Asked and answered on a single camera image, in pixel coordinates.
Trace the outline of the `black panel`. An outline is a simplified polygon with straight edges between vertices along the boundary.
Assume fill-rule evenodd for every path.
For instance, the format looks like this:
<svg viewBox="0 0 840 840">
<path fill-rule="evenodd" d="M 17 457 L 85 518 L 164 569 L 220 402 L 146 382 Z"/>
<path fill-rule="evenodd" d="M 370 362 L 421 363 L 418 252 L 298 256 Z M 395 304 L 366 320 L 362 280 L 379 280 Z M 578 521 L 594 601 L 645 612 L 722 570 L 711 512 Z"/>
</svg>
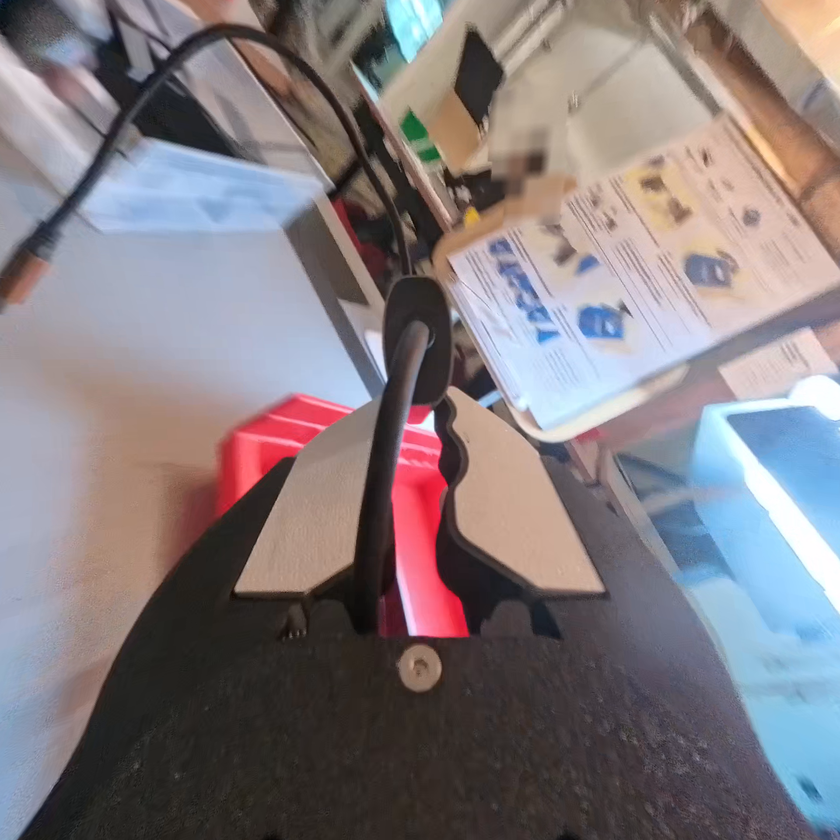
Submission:
<svg viewBox="0 0 840 840">
<path fill-rule="evenodd" d="M 468 115 L 482 128 L 505 71 L 476 27 L 465 29 L 454 91 Z"/>
</svg>

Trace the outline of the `red plastic bin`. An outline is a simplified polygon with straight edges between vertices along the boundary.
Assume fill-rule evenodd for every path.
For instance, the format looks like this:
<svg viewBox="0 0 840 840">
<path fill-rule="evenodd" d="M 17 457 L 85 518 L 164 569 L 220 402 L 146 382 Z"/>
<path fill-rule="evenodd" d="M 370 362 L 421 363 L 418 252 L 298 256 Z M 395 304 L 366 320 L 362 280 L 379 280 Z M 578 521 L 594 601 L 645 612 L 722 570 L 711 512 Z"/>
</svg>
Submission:
<svg viewBox="0 0 840 840">
<path fill-rule="evenodd" d="M 324 431 L 353 412 L 346 406 L 296 394 L 249 419 L 220 444 L 217 511 L 224 514 L 284 459 L 294 458 Z M 398 635 L 399 613 L 407 633 L 426 637 L 469 634 L 460 600 L 440 580 L 436 540 L 446 484 L 438 468 L 442 445 L 432 415 L 407 425 L 392 491 L 396 596 L 381 606 L 381 634 Z"/>
</svg>

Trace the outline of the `cardboard sheet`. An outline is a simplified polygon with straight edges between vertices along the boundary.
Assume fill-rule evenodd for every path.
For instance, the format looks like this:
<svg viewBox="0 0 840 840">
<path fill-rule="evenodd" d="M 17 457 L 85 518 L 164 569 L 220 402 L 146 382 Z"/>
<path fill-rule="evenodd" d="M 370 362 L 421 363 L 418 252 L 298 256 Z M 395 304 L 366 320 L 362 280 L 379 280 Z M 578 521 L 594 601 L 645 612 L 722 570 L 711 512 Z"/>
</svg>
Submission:
<svg viewBox="0 0 840 840">
<path fill-rule="evenodd" d="M 476 122 L 453 87 L 450 87 L 427 126 L 446 169 L 460 176 L 486 162 L 487 115 Z"/>
</svg>

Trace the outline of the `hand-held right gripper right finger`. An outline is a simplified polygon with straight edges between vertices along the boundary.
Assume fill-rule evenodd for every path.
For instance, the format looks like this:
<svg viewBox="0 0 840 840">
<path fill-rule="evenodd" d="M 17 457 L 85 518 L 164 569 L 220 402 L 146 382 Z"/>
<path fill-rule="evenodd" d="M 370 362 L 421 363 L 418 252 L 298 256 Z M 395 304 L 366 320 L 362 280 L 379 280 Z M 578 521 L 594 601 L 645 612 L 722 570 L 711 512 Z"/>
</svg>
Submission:
<svg viewBox="0 0 840 840">
<path fill-rule="evenodd" d="M 549 604 L 604 598 L 604 582 L 539 452 L 455 387 L 435 407 L 445 482 L 437 573 L 480 634 L 501 607 L 558 634 Z"/>
</svg>

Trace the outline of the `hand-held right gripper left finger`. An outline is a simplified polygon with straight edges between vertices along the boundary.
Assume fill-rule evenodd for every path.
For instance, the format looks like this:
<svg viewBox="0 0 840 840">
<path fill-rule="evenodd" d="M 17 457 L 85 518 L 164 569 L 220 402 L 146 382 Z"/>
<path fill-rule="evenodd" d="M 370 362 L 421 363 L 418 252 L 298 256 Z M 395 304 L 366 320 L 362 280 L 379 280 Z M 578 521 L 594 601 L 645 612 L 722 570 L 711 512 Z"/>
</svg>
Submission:
<svg viewBox="0 0 840 840">
<path fill-rule="evenodd" d="M 354 557 L 364 484 L 380 401 L 319 431 L 288 476 L 235 585 L 243 600 L 301 600 L 346 583 Z"/>
</svg>

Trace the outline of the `green bin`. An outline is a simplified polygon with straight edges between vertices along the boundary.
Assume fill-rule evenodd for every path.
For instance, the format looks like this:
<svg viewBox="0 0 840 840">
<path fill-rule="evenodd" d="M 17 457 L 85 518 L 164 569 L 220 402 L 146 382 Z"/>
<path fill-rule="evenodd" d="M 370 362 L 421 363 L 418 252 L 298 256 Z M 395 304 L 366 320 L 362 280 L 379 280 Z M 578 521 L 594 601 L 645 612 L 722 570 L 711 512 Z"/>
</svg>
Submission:
<svg viewBox="0 0 840 840">
<path fill-rule="evenodd" d="M 437 146 L 414 110 L 406 111 L 400 122 L 400 128 L 405 142 L 418 160 L 425 165 L 436 165 L 441 162 L 442 158 Z"/>
</svg>

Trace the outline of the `black cable orange usb plug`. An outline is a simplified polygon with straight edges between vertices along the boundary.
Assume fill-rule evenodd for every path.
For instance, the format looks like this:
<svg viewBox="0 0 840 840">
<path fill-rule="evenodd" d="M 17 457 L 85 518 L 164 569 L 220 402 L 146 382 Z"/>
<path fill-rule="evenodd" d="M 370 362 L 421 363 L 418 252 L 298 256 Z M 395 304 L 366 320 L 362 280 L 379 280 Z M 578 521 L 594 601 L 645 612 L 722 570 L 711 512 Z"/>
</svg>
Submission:
<svg viewBox="0 0 840 840">
<path fill-rule="evenodd" d="M 338 96 L 319 73 L 305 59 L 283 45 L 278 37 L 263 29 L 245 24 L 221 23 L 199 29 L 194 34 L 184 38 L 178 46 L 171 50 L 164 63 L 157 70 L 154 70 L 141 85 L 134 100 L 121 108 L 113 118 L 108 132 L 101 139 L 96 154 L 71 191 L 61 200 L 51 215 L 39 221 L 30 233 L 9 253 L 2 266 L 2 309 L 5 309 L 8 305 L 23 303 L 35 285 L 47 273 L 63 235 L 64 226 L 69 221 L 70 216 L 79 210 L 99 184 L 116 156 L 119 144 L 128 128 L 145 110 L 146 106 L 152 102 L 163 85 L 205 49 L 221 41 L 233 44 L 238 40 L 265 47 L 279 58 L 287 60 L 321 94 L 339 121 L 355 152 L 357 162 L 359 162 L 383 204 L 385 214 L 392 225 L 402 275 L 405 277 L 412 275 L 414 264 L 408 249 L 402 217 L 390 193 L 375 171 L 371 158 L 365 149 L 361 130 L 352 114 L 344 107 Z"/>
</svg>

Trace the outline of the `clear plastic bin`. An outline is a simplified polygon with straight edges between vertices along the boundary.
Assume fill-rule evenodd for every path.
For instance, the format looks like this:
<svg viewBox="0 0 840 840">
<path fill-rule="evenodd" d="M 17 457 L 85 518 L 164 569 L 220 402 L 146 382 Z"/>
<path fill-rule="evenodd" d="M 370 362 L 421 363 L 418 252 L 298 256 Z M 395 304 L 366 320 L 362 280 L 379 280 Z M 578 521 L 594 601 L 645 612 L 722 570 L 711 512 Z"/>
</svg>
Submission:
<svg viewBox="0 0 840 840">
<path fill-rule="evenodd" d="M 80 215 L 103 233 L 253 233 L 278 230 L 331 186 L 309 152 L 269 164 L 142 140 L 118 154 Z"/>
</svg>

